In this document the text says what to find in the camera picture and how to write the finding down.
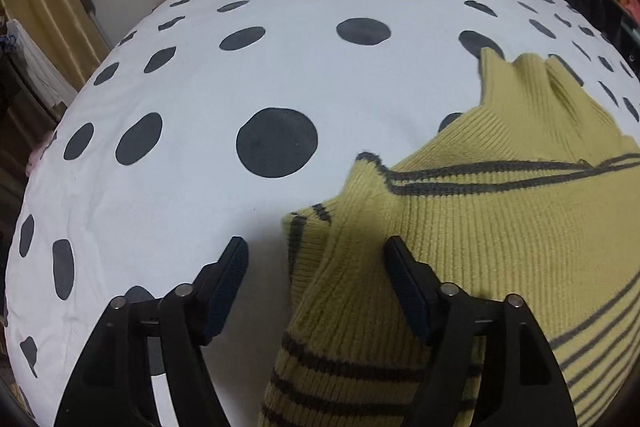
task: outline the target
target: metal screw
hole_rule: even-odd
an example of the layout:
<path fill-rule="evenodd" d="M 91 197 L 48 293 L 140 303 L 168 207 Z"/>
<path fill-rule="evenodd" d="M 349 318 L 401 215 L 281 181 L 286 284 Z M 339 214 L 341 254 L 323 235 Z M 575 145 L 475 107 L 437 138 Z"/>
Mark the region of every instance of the metal screw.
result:
<path fill-rule="evenodd" d="M 117 297 L 114 297 L 113 299 L 111 299 L 109 306 L 111 306 L 114 310 L 119 310 L 126 303 L 127 303 L 127 299 L 124 298 L 122 295 L 118 295 Z"/>
<path fill-rule="evenodd" d="M 193 286 L 191 286 L 188 282 L 183 282 L 182 284 L 178 284 L 174 290 L 175 294 L 178 297 L 186 297 L 190 295 L 193 291 Z"/>
<path fill-rule="evenodd" d="M 452 297 L 453 295 L 456 295 L 458 292 L 460 292 L 460 288 L 458 288 L 457 284 L 453 284 L 452 282 L 446 282 L 442 284 L 442 286 L 440 286 L 440 291 L 444 293 L 444 295 L 448 295 L 449 297 Z"/>
<path fill-rule="evenodd" d="M 507 297 L 507 302 L 514 308 L 520 308 L 524 304 L 524 299 L 517 293 L 512 293 Z"/>

